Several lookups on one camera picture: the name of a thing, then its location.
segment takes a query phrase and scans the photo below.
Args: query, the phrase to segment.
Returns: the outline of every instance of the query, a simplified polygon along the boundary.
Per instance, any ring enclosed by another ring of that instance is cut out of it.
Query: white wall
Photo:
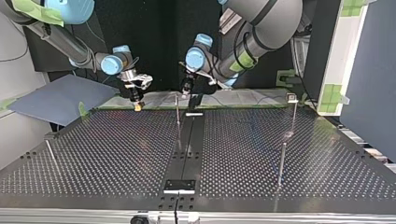
[[[0,103],[23,96],[46,84],[44,75],[34,70],[29,52],[12,62],[26,50],[26,39],[17,28],[0,13]],[[47,122],[0,111],[0,169],[16,160],[24,152],[43,141],[50,132]]]
[[[366,18],[367,8],[368,6],[364,6],[359,16],[338,18],[318,100],[319,105],[326,84],[342,85],[341,94],[345,95],[347,93],[347,85],[361,39],[361,31]],[[335,113],[319,112],[319,114],[321,116],[340,116],[342,108],[343,105],[339,104]]]

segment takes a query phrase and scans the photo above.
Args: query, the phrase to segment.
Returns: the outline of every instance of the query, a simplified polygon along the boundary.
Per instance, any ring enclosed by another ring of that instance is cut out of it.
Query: cable
[[[297,51],[296,51],[297,48],[296,48],[296,41],[295,41],[295,38],[293,38],[292,41],[293,41],[293,51],[294,51],[293,57],[294,57],[294,60],[295,60],[295,62],[296,62],[296,67],[297,67],[297,76],[300,78],[301,83],[303,84],[303,88],[304,88],[304,91],[306,92],[306,95],[308,95],[308,98],[309,98],[309,100],[311,101],[312,105],[314,106],[315,110],[318,111],[318,107],[315,105],[314,101],[312,100],[311,95],[309,95],[309,92],[308,92],[308,90],[306,89],[306,86],[305,86],[305,84],[304,84],[303,77],[302,77],[301,74],[300,74],[300,67],[299,67],[299,64],[298,64],[298,61],[297,61]]]
[[[108,76],[103,82],[102,84],[105,84],[106,81],[108,81],[109,78],[111,78],[112,76]]]
[[[97,35],[92,29],[90,24],[88,23],[88,21],[85,22],[87,24],[88,29],[91,31],[91,33],[98,38],[98,40],[102,41],[103,43],[106,43],[106,41],[104,39],[102,39],[101,37],[99,37],[99,35]]]
[[[20,55],[20,56],[18,56],[16,58],[12,58],[12,59],[0,60],[0,63],[7,63],[7,62],[12,62],[12,61],[16,61],[18,59],[21,59],[27,54],[27,52],[29,52],[29,46],[26,43],[26,50],[25,50],[25,52],[22,55]]]
[[[25,37],[24,33],[20,29],[18,29],[18,27],[15,25],[15,23],[12,20],[10,20],[10,19],[7,19],[7,20],[18,31],[18,33],[20,33],[23,37]],[[29,46],[28,46],[27,41],[26,41],[26,49],[25,49],[25,51],[24,51],[24,53],[22,55],[20,55],[18,57],[15,57],[15,58],[11,58],[11,59],[0,60],[0,63],[7,63],[7,62],[12,62],[12,61],[16,61],[18,59],[21,59],[27,54],[27,52],[29,52]]]
[[[241,27],[239,27],[239,30],[238,30],[238,32],[237,32],[236,35],[235,35],[235,39],[233,40],[233,56],[235,57],[235,60],[236,60],[236,62],[239,64],[239,66],[241,66],[245,71],[253,69],[254,66],[255,66],[256,63],[257,63],[257,60],[253,57],[252,53],[251,53],[250,50],[248,49],[248,43],[247,43],[247,40],[246,40],[246,35],[249,35],[249,34],[250,34],[249,32],[246,32],[246,33],[244,34],[244,39],[242,40],[242,42],[243,42],[243,44],[244,44],[244,49],[245,49],[245,51],[247,52],[247,55],[248,55],[248,56],[251,58],[251,60],[253,60],[253,62],[254,62],[253,66],[251,66],[251,67],[249,67],[249,68],[248,68],[248,67],[245,67],[245,66],[239,61],[239,57],[238,57],[237,52],[236,52],[236,47],[237,47],[237,43],[238,43],[239,36],[241,35],[242,30],[244,29],[244,27],[245,27],[245,25],[246,25],[247,23],[248,23],[247,21],[244,21],[244,23],[242,23]]]
[[[251,60],[253,60],[253,66],[251,68],[249,68],[249,70],[251,70],[257,64],[257,59],[253,56],[250,49],[248,48],[248,35],[250,35],[250,32],[246,32],[244,34],[244,38],[243,38],[242,42],[244,43],[244,49],[247,52],[247,55],[250,57]]]

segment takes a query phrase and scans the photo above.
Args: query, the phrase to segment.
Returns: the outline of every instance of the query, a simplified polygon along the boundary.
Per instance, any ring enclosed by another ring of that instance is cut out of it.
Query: metal bracket
[[[167,180],[163,193],[165,194],[194,194],[195,180]]]

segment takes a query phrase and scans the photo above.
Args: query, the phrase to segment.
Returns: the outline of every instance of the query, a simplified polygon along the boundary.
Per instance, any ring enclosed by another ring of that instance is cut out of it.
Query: perforated table
[[[56,160],[43,143],[2,170],[0,207],[396,215],[394,173],[311,109],[203,112],[96,111],[49,141]]]

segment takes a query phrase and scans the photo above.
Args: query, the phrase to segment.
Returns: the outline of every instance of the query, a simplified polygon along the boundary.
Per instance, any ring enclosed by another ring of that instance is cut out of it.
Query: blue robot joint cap
[[[191,48],[186,55],[186,65],[192,71],[196,72],[205,65],[205,54],[201,49]]]
[[[200,42],[201,44],[204,44],[210,48],[212,48],[213,45],[213,38],[209,35],[198,34],[195,38],[195,41]]]

